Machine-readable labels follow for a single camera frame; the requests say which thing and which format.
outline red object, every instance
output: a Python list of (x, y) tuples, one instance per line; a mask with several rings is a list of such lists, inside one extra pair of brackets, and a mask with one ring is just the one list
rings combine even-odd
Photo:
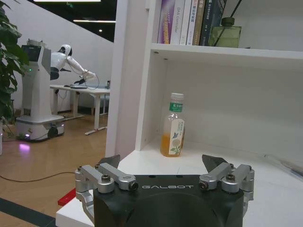
[(58, 200), (58, 205), (64, 206), (65, 204), (67, 204), (69, 201), (71, 201), (75, 197), (76, 197), (76, 189), (74, 188), (69, 193), (64, 195), (61, 199)]

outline ceiling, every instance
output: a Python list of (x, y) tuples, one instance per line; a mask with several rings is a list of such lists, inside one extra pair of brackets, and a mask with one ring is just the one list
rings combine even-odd
[(116, 20), (117, 0), (101, 0), (101, 2), (34, 2), (38, 5), (78, 26), (109, 41), (114, 41), (115, 23), (76, 23), (79, 20)]

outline green bottle label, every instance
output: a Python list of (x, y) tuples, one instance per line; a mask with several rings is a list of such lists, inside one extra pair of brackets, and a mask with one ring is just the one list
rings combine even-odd
[(173, 112), (182, 112), (182, 103), (170, 103), (169, 110)]

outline bolt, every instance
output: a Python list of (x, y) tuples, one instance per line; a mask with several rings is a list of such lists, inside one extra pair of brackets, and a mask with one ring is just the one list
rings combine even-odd
[(199, 187), (202, 191), (206, 191), (208, 189), (208, 183), (202, 181), (199, 183)]
[(226, 180), (230, 182), (234, 182), (236, 180), (236, 177), (234, 174), (227, 174)]
[(110, 182), (110, 177), (109, 177), (109, 175), (102, 175), (101, 181), (104, 182), (104, 183)]
[(129, 183), (128, 188), (130, 191), (136, 191), (139, 188), (139, 184), (136, 181)]

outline bottle cap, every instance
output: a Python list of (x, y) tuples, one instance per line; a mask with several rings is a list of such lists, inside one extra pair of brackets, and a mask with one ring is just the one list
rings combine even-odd
[(177, 99), (177, 100), (184, 100), (184, 94), (171, 93), (170, 98), (171, 99)]
[(224, 17), (222, 18), (221, 25), (224, 27), (231, 27), (235, 24), (235, 18), (233, 17)]

